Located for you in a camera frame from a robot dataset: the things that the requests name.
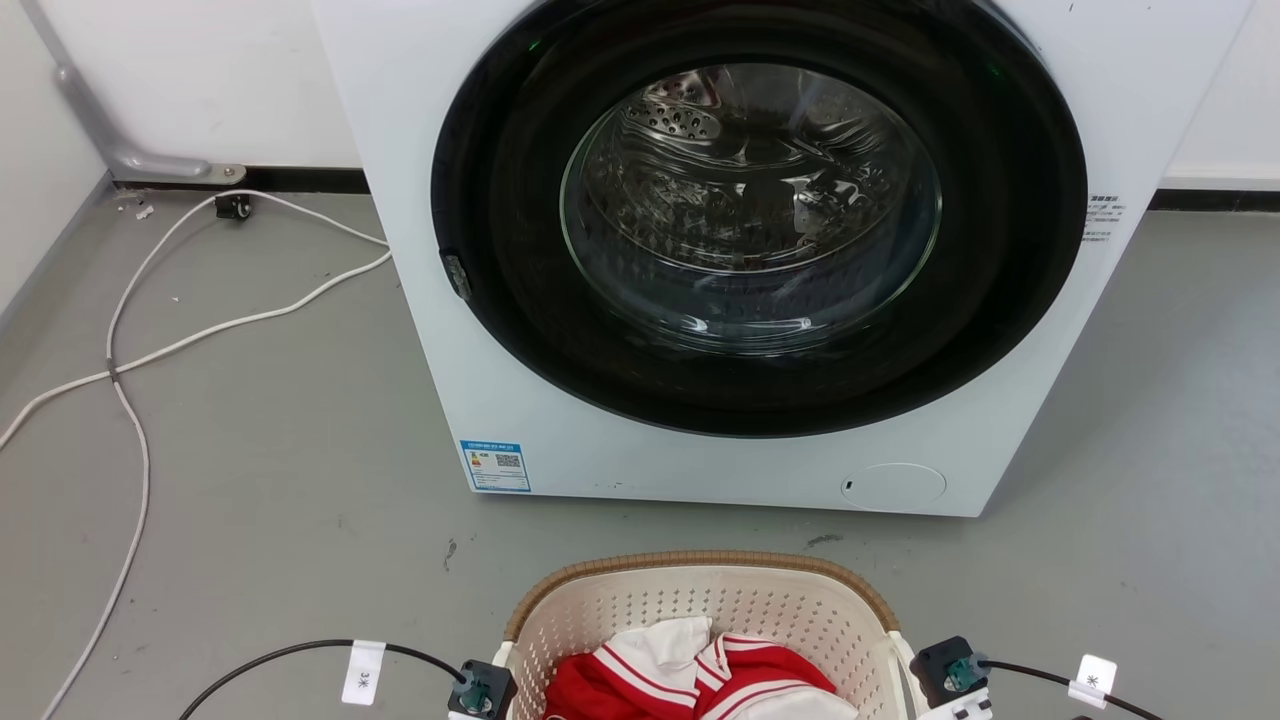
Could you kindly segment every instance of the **brown basket rim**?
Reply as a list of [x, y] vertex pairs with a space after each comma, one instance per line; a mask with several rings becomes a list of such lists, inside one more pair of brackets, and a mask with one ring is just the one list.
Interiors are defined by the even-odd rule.
[[645, 552], [640, 555], [620, 555], [617, 557], [605, 557], [603, 560], [589, 560], [586, 562], [575, 562], [567, 568], [562, 568], [550, 575], [543, 578], [540, 583], [534, 585], [525, 597], [521, 598], [520, 605], [516, 606], [516, 611], [512, 612], [511, 620], [507, 623], [507, 630], [504, 639], [507, 642], [518, 642], [520, 633], [525, 629], [525, 621], [529, 620], [529, 615], [538, 607], [548, 594], [556, 588], [571, 583], [581, 578], [590, 578], [594, 575], [608, 575], [611, 573], [621, 573], [625, 570], [650, 570], [655, 568], [686, 568], [692, 565], [730, 565], [739, 568], [771, 568], [778, 570], [797, 570], [801, 573], [813, 573], [815, 575], [823, 575], [831, 578], [837, 583], [847, 587], [849, 589], [858, 593], [867, 605], [870, 606], [872, 611], [876, 612], [876, 618], [881, 621], [881, 626], [884, 628], [886, 633], [899, 630], [897, 616], [890, 610], [888, 603], [881, 597], [876, 588], [870, 585], [867, 580], [858, 575], [856, 573], [841, 566], [835, 562], [820, 560], [817, 557], [805, 557], [803, 555], [783, 555], [780, 552], [745, 552], [739, 550], [691, 550], [680, 552]]

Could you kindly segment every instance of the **washing machine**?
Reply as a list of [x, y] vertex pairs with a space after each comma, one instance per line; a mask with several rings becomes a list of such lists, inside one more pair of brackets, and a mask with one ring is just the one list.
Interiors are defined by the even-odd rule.
[[422, 482], [977, 516], [1249, 0], [312, 5]]

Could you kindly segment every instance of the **laundry basket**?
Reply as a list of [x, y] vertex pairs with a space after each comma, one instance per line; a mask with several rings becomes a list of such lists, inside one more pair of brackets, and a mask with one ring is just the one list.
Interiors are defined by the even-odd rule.
[[767, 552], [659, 552], [570, 565], [516, 607], [494, 665], [520, 692], [507, 720], [540, 720], [562, 659], [621, 630], [707, 615], [712, 632], [772, 639], [805, 656], [859, 710], [860, 720], [908, 720], [927, 708], [906, 671], [913, 652], [865, 580], [812, 557]]

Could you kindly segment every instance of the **wall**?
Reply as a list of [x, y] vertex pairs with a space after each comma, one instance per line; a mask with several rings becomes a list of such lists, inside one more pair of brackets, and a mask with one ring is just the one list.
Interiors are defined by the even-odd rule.
[[[307, 0], [42, 3], [104, 104], [148, 149], [360, 165]], [[1166, 186], [1280, 190], [1276, 38], [1280, 0], [1257, 0]]]
[[0, 3], [0, 318], [106, 173], [18, 3]]

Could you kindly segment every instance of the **gray floor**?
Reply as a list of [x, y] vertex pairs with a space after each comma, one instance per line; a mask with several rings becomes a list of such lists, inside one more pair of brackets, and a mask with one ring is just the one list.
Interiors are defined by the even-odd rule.
[[[198, 196], [92, 213], [0, 337], [0, 424], [101, 369], [137, 263]], [[301, 196], [357, 228], [365, 197]], [[196, 222], [143, 281], [124, 360], [283, 306], [376, 249], [278, 208]], [[124, 600], [59, 719], [175, 717], [211, 680], [292, 642], [361, 637], [485, 659], [521, 594], [579, 560], [655, 550], [803, 552], [865, 575], [918, 647], [1074, 674], [1167, 717], [1270, 716], [1280, 624], [1280, 218], [1147, 218], [978, 520], [477, 497], [390, 266], [284, 319], [127, 375], [155, 468]], [[97, 619], [138, 502], [110, 387], [54, 401], [0, 454], [0, 715], [35, 717]], [[841, 539], [812, 544], [820, 536]], [[390, 661], [372, 711], [337, 702], [342, 651], [296, 656], [197, 715], [443, 715], [447, 682]], [[1093, 711], [998, 675], [997, 717]]]

